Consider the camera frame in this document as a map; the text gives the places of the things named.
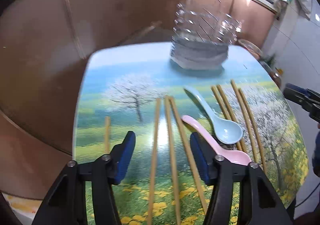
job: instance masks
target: pink spoon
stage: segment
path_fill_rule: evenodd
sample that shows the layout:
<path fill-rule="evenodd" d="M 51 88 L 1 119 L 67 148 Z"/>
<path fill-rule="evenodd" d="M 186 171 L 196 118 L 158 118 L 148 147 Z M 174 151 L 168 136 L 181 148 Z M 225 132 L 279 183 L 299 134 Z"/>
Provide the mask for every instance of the pink spoon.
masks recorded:
<path fill-rule="evenodd" d="M 231 163 L 247 166 L 251 161 L 250 157 L 239 150 L 226 150 L 216 142 L 216 140 L 210 135 L 209 132 L 194 118 L 183 115 L 181 118 L 185 123 L 188 123 L 190 126 L 195 128 L 197 132 L 201 134 L 202 137 L 209 143 L 213 150 L 218 154 L 224 156 Z"/>

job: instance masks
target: blue gripper pad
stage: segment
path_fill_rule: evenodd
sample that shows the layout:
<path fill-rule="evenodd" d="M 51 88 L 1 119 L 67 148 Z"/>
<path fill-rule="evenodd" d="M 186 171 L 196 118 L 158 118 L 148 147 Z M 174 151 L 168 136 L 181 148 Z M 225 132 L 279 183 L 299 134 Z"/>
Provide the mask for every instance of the blue gripper pad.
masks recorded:
<path fill-rule="evenodd" d="M 118 185 L 124 179 L 135 145 L 136 135 L 133 131 L 128 131 L 122 143 L 115 145 L 111 150 L 111 160 L 116 166 L 115 176 L 111 182 L 112 184 Z"/>
<path fill-rule="evenodd" d="M 197 132 L 190 136 L 190 147 L 200 178 L 206 185 L 214 185 L 217 178 L 217 169 L 213 166 L 213 159 L 216 155 L 206 140 L 199 137 Z"/>

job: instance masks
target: wall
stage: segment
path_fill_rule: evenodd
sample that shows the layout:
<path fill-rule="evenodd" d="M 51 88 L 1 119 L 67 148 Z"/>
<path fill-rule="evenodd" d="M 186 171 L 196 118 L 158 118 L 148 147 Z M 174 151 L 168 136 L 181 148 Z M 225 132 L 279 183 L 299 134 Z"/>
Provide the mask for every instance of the wall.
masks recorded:
<path fill-rule="evenodd" d="M 6 8 L 0 17 L 0 109 L 11 122 L 0 123 L 0 173 L 6 177 L 1 191 L 44 197 L 71 158 L 88 57 L 123 43 L 152 22 L 172 31 L 181 1 L 15 0 Z M 13 146 L 23 157 L 17 158 Z"/>
<path fill-rule="evenodd" d="M 194 0 L 202 6 L 215 5 L 217 0 Z M 221 0 L 220 11 L 242 23 L 237 38 L 247 39 L 261 47 L 274 19 L 274 13 L 253 0 Z"/>
<path fill-rule="evenodd" d="M 320 6 L 312 0 L 311 19 L 307 20 L 297 0 L 292 0 L 275 20 L 262 51 L 269 55 L 276 53 L 276 68 L 283 69 L 282 89 L 286 83 L 320 92 Z M 319 183 L 320 178 L 312 171 L 311 158 L 315 147 L 315 138 L 319 130 L 317 123 L 299 105 L 289 102 L 299 123 L 309 156 L 309 175 L 297 194 L 297 203 L 304 200 Z M 296 208 L 296 216 L 313 211 L 319 202 L 319 188 L 301 206 Z"/>

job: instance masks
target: table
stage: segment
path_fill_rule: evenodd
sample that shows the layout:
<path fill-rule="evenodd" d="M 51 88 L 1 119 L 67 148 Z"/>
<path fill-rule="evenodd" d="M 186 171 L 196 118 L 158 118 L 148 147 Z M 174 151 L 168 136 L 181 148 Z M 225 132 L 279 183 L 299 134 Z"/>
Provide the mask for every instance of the table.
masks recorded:
<path fill-rule="evenodd" d="M 267 159 L 267 176 L 288 207 L 308 173 L 308 157 L 297 121 L 286 100 L 261 65 L 239 46 L 230 46 L 228 59 L 214 71 L 191 71 L 170 60 L 171 43 L 135 44 L 94 53 L 81 85 L 74 127 L 73 157 L 79 163 L 93 161 L 105 152 L 104 121 L 111 118 L 110 143 L 121 143 L 127 131 L 136 134 L 136 146 L 125 179 L 113 186 L 121 222 L 146 224 L 148 189 L 153 144 L 155 100 L 159 95 L 174 96 L 180 115 L 190 115 L 212 132 L 205 113 L 186 95 L 183 85 L 195 87 L 208 104 L 222 115 L 210 86 L 220 84 L 227 94 L 236 117 L 244 128 L 244 140 L 252 156 L 248 133 L 233 94 L 234 79 L 246 95 L 257 122 Z M 139 90 L 139 105 L 125 103 Z M 179 172 L 181 222 L 202 224 L 203 209 L 196 191 L 174 117 L 172 129 Z M 191 131 L 186 129 L 189 137 Z M 203 185 L 209 202 L 212 186 Z M 174 224 L 175 211 L 169 161 L 164 107 L 160 112 L 154 224 Z M 94 224 L 91 187 L 86 188 L 89 224 Z M 239 185 L 235 184 L 230 224 L 236 224 Z"/>

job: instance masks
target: screw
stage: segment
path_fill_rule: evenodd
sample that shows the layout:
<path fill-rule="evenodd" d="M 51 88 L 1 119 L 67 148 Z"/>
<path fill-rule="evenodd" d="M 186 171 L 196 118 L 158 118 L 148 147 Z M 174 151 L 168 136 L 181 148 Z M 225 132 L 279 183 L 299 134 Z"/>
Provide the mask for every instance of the screw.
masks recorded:
<path fill-rule="evenodd" d="M 68 167 L 72 168 L 76 165 L 76 163 L 77 163 L 76 161 L 70 160 L 67 165 L 68 165 Z"/>
<path fill-rule="evenodd" d="M 219 162 L 224 160 L 224 157 L 222 155 L 216 155 L 214 158 L 215 158 L 215 160 L 217 160 Z"/>
<path fill-rule="evenodd" d="M 109 161 L 111 159 L 111 156 L 109 154 L 104 154 L 104 155 L 102 155 L 101 158 L 103 161 Z"/>
<path fill-rule="evenodd" d="M 251 168 L 254 168 L 254 169 L 256 169 L 256 168 L 259 167 L 259 165 L 258 165 L 256 162 L 251 162 L 251 163 L 249 164 L 249 166 L 250 166 Z"/>

